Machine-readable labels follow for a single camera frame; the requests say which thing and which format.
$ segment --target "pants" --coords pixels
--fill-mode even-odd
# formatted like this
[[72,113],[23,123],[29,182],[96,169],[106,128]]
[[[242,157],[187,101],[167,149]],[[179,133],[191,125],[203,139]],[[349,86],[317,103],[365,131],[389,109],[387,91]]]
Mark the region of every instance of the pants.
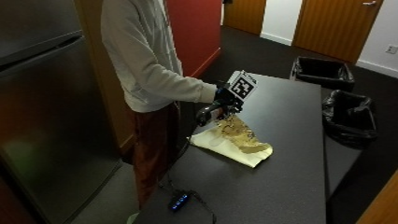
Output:
[[168,166],[179,155],[180,109],[171,104],[162,110],[139,113],[127,109],[134,124],[132,163],[140,208],[155,191]]

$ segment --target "gloved hand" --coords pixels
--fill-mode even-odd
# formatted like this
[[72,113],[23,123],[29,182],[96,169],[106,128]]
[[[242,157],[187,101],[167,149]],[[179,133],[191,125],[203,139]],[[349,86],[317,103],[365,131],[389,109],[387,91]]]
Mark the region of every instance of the gloved hand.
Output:
[[238,97],[235,94],[224,87],[219,87],[216,91],[215,102],[222,105],[234,105],[236,101]]

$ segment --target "black device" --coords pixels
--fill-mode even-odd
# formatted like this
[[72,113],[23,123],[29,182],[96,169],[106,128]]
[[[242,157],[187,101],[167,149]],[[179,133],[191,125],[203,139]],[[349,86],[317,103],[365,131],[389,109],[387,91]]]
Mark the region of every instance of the black device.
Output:
[[256,88],[256,80],[247,74],[246,71],[242,71],[234,81],[234,84],[227,83],[227,85],[219,89],[219,91],[224,91],[224,95],[231,94],[234,97],[228,100],[223,100],[223,97],[216,99],[211,105],[199,111],[198,125],[203,127],[214,120],[227,119],[232,114],[239,113],[242,111],[244,101],[248,99]]
[[191,193],[186,190],[179,190],[178,192],[175,192],[174,198],[168,205],[170,209],[174,212],[178,212],[184,207],[184,205],[187,204],[187,202],[190,200],[190,196],[191,196]]

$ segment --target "trash bag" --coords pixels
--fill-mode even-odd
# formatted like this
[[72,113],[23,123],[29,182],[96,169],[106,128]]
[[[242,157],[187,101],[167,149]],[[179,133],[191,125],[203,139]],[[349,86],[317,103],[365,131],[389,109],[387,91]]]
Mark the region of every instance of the trash bag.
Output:
[[347,147],[365,149],[377,138],[372,99],[347,91],[333,91],[323,103],[327,135]]
[[356,83],[345,63],[305,57],[296,59],[292,77],[343,91],[352,91]]

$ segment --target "floor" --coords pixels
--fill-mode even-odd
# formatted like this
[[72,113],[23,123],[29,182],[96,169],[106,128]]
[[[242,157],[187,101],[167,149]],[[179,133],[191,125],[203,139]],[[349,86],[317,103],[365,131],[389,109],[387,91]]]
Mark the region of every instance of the floor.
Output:
[[[222,55],[204,72],[208,82],[227,81],[236,70],[289,78],[297,56],[329,59],[304,49],[281,45],[230,27],[222,27]],[[356,77],[353,93],[367,95],[376,105],[379,139],[361,156],[328,201],[329,224],[352,224],[398,167],[398,79],[349,65]],[[182,104],[183,124],[195,116],[194,104]],[[182,139],[190,127],[182,125]],[[132,167],[124,164],[103,191],[72,224],[123,224],[139,211]]]

